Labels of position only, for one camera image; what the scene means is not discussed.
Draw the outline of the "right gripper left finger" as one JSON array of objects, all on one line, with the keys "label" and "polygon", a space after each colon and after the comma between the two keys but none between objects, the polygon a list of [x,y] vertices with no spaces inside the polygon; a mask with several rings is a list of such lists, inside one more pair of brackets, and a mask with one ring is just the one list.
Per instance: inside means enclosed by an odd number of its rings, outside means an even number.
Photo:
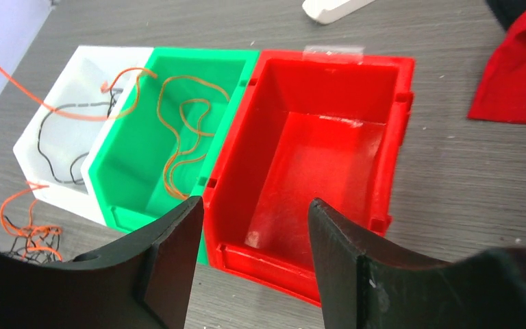
[{"label": "right gripper left finger", "polygon": [[0,328],[183,328],[203,200],[66,262],[0,254]]}]

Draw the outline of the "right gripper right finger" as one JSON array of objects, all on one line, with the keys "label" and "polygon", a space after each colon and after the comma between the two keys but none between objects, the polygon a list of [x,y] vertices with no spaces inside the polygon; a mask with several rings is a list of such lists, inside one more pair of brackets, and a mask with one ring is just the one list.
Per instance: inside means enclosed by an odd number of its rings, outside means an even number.
[{"label": "right gripper right finger", "polygon": [[401,247],[319,198],[308,226],[326,328],[526,328],[526,247],[450,263]]}]

